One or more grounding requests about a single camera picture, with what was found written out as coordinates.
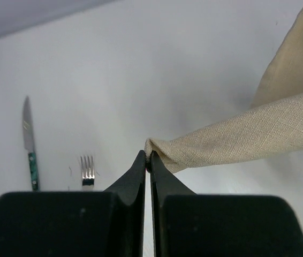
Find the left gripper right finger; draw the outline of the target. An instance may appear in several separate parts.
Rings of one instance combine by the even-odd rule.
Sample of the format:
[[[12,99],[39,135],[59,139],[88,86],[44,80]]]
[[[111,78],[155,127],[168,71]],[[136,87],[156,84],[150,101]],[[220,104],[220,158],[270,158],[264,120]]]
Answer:
[[[303,256],[290,205],[272,195],[196,194],[150,156],[155,256]]]

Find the beige cloth napkin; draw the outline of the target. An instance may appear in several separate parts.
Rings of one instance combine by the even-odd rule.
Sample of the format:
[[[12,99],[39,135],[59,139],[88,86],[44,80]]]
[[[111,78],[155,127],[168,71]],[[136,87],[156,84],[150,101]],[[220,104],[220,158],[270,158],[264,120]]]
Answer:
[[[174,140],[149,138],[171,172],[303,150],[303,8],[265,70],[251,108]]]

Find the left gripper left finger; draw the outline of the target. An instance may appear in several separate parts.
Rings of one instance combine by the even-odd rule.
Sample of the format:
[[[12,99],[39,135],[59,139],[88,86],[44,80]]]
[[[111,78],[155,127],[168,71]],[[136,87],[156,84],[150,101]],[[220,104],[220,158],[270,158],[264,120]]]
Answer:
[[[0,256],[142,256],[146,156],[102,192],[0,196]]]

